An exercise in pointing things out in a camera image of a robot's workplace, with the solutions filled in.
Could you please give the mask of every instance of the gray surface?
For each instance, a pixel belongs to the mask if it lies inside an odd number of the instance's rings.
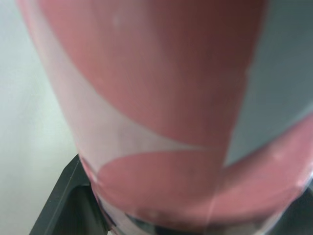
[[[71,134],[13,0],[0,0],[0,233],[27,235],[61,171]]]
[[[313,1],[270,0],[225,165],[283,133],[313,107]]]

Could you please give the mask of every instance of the white background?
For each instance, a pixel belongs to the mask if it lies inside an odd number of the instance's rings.
[[[0,0],[0,231],[27,235],[76,148],[14,0]]]

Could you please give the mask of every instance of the white curved stripe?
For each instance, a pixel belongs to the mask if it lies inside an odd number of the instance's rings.
[[[98,171],[103,164],[130,154],[200,149],[159,136],[118,112],[72,64],[35,0],[27,10],[33,39],[51,84],[78,149],[93,170]]]

